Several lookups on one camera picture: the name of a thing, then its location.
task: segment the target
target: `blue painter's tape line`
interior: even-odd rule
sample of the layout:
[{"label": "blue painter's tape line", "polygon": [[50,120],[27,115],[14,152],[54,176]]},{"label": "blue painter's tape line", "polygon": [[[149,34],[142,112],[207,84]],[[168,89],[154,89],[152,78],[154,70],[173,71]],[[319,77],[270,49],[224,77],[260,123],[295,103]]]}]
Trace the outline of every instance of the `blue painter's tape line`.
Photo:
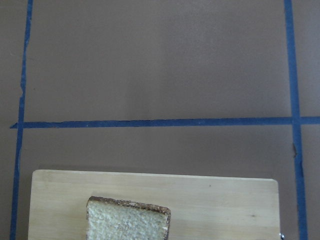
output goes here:
[{"label": "blue painter's tape line", "polygon": [[28,0],[25,33],[24,33],[21,82],[20,82],[22,95],[19,99],[19,113],[18,113],[18,123],[17,123],[17,137],[16,137],[16,150],[15,150],[14,176],[13,176],[13,189],[12,189],[10,240],[16,239],[16,232],[17,232],[18,197],[19,197],[19,180],[20,180],[20,155],[21,155],[21,147],[22,147],[23,132],[24,132],[26,81],[27,81],[26,54],[27,54],[27,47],[30,39],[32,9],[33,9],[33,0]]},{"label": "blue painter's tape line", "polygon": [[320,124],[320,116],[303,116],[301,124]]},{"label": "blue painter's tape line", "polygon": [[291,125],[291,117],[25,122],[25,129]]},{"label": "blue painter's tape line", "polygon": [[307,209],[306,209],[306,193],[305,179],[303,172],[303,149],[301,137],[301,117],[299,106],[299,89],[298,74],[295,46],[294,17],[291,0],[284,0],[285,25],[286,25],[286,43],[288,54],[289,83],[290,83],[290,100],[292,112],[292,135],[293,143],[297,151],[294,159],[295,167],[295,184],[298,205],[298,224],[300,240],[308,240],[307,227]]}]

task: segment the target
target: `brown surface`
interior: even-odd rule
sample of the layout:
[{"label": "brown surface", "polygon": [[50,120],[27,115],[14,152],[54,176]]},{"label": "brown surface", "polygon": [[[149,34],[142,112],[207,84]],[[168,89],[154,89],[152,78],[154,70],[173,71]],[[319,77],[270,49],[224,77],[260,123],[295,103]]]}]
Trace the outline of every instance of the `brown surface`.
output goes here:
[{"label": "brown surface", "polygon": [[[223,8],[221,4],[227,4],[227,2],[217,1],[216,5]],[[121,1],[114,3],[118,3],[119,10],[123,10],[123,6],[126,6]],[[140,5],[137,3],[137,8],[144,6],[143,2],[140,3]],[[122,51],[121,47],[124,45],[120,44],[121,42],[115,43],[116,46],[119,44],[118,48],[113,47],[107,40],[99,42],[99,36],[108,40],[114,36],[110,31],[95,28],[99,24],[103,27],[107,15],[99,6],[99,1],[83,0],[81,4],[76,4],[75,1],[66,3],[35,0],[30,48],[27,52],[26,120],[104,120],[111,118],[112,115],[124,119],[143,116],[150,118],[156,116],[161,119],[168,116],[178,118],[289,116],[290,95],[283,2],[274,0],[270,4],[269,0],[264,3],[257,0],[256,4],[252,4],[252,8],[246,7],[247,1],[232,2],[225,10],[227,9],[234,16],[242,15],[243,18],[241,21],[235,21],[235,18],[229,18],[230,14],[225,14],[221,19],[221,22],[225,23],[224,28],[215,28],[216,21],[205,19],[206,1],[190,1],[190,3],[194,6],[188,4],[184,8],[186,13],[190,13],[188,9],[193,8],[198,8],[204,13],[198,18],[198,24],[192,28],[188,28],[190,26],[188,23],[191,23],[189,19],[184,21],[182,17],[180,21],[181,24],[185,23],[181,28],[180,36],[184,33],[191,36],[190,42],[175,41],[178,35],[166,35],[170,31],[166,32],[165,29],[160,32],[161,35],[168,37],[164,43],[167,43],[169,47],[167,49],[172,50],[166,53],[167,63],[170,64],[162,73],[168,76],[176,73],[174,74],[176,78],[163,82],[153,96],[150,93],[154,91],[156,85],[148,81],[150,76],[159,73],[153,62],[155,58],[148,61],[147,68],[143,63],[146,62],[144,59],[147,59],[144,57],[159,55],[156,51],[148,53],[154,45],[151,45],[147,38],[141,43],[135,39],[134,43],[137,43],[139,51],[136,51],[137,48],[132,47],[130,42],[128,44],[131,46],[125,46]],[[9,127],[18,119],[26,5],[26,0],[0,1],[0,180],[3,183],[0,201],[4,219],[0,227],[1,239],[9,239],[17,137],[17,131]],[[240,10],[243,8],[248,9],[248,15],[241,13]],[[149,16],[155,10],[147,7],[140,9],[149,11]],[[320,91],[317,64],[320,59],[318,48],[320,20],[318,9],[318,0],[303,2],[293,0],[300,110],[301,114],[306,116],[319,115]],[[264,14],[259,14],[261,25],[258,21],[250,21],[246,24],[246,19],[255,18],[254,14],[260,11],[264,11]],[[133,13],[132,19],[139,18],[139,14],[139,12]],[[264,29],[265,23],[270,21],[272,26],[269,30]],[[79,26],[76,24],[78,22],[81,22],[82,28],[75,27]],[[238,26],[242,24],[249,27],[246,28],[247,32],[239,31]],[[217,43],[220,47],[216,49],[217,54],[209,55],[215,53],[207,51],[210,44],[193,43],[192,39],[195,43],[203,43],[203,35],[197,34],[197,30],[203,28],[197,26],[215,29],[216,33],[219,33],[212,38],[213,41],[219,38]],[[141,29],[152,30],[151,24],[144,27],[146,28]],[[255,37],[261,29],[264,29],[263,38],[260,42],[256,42]],[[94,34],[86,35],[88,33],[86,30],[93,31]],[[253,38],[248,39],[247,35],[242,33],[257,35],[253,34],[251,35]],[[242,37],[240,45],[238,38],[232,38],[233,34]],[[148,36],[154,37],[152,39],[157,38],[157,34]],[[233,43],[234,47],[229,48],[224,43]],[[276,54],[272,55],[269,47],[260,47],[268,43],[272,43],[272,51]],[[199,48],[193,51],[190,46],[199,46]],[[111,67],[99,69],[102,59],[107,57],[103,55],[103,50],[109,48],[112,57],[117,61]],[[123,56],[125,53],[131,53],[128,56],[132,57],[132,61],[127,61],[126,64],[137,63],[139,67],[137,69],[146,70],[149,74],[145,74],[145,71],[135,71],[136,68],[133,67],[132,78],[129,78],[131,81],[121,84],[117,81],[113,83],[107,81],[106,76],[110,71],[122,69],[119,51],[122,51],[120,55]],[[256,57],[256,55],[269,57],[266,61],[264,57]],[[193,65],[189,71],[183,71],[194,63],[192,57],[208,63],[207,70],[210,76],[208,81],[204,78],[206,74],[201,74],[203,69],[199,68],[200,65]],[[221,61],[221,68],[217,71],[218,75],[211,75],[211,67],[221,59],[223,61]],[[248,67],[239,65],[241,61]],[[226,67],[231,69],[227,72],[228,78],[224,78],[226,72],[223,69]],[[244,70],[240,75],[238,72],[234,74],[234,69],[239,70],[242,67]],[[193,102],[189,101],[189,104],[185,104],[180,101],[178,104],[181,108],[175,108],[174,105],[170,105],[175,101],[173,93],[177,94],[180,100],[193,99]],[[150,105],[147,104],[148,100],[152,99],[159,103],[157,100],[161,97],[164,97],[161,101],[166,104],[166,107],[161,104],[154,105],[152,101]],[[118,100],[119,105],[124,106],[123,109],[114,104]],[[320,199],[320,191],[317,191],[317,183],[320,182],[319,171],[317,171],[320,165],[318,161],[320,132],[314,130],[318,128],[317,126],[304,128],[306,130],[302,140],[306,140],[303,144],[303,153],[308,228],[310,238],[316,239],[320,235],[318,227],[320,207],[317,205],[317,200]],[[279,182],[281,230],[287,239],[299,238],[290,126],[186,129],[25,129],[21,154],[17,240],[24,240],[28,232],[31,175],[34,170],[40,168],[274,178]],[[166,159],[168,165],[162,165],[163,159]]]}]

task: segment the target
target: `bread slice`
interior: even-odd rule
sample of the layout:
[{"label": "bread slice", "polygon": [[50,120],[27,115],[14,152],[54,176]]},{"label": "bread slice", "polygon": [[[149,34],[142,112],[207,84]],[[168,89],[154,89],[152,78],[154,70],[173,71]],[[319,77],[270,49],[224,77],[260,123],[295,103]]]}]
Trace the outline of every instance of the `bread slice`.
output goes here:
[{"label": "bread slice", "polygon": [[97,196],[86,207],[87,240],[168,240],[167,207]]}]

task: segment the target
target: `wood grain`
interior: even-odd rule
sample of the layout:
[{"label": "wood grain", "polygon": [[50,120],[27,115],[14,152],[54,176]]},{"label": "wood grain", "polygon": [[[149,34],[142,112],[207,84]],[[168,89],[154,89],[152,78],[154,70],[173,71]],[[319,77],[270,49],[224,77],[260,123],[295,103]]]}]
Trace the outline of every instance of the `wood grain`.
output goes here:
[{"label": "wood grain", "polygon": [[90,196],[171,209],[169,240],[279,240],[272,179],[37,170],[29,240],[85,240]]}]

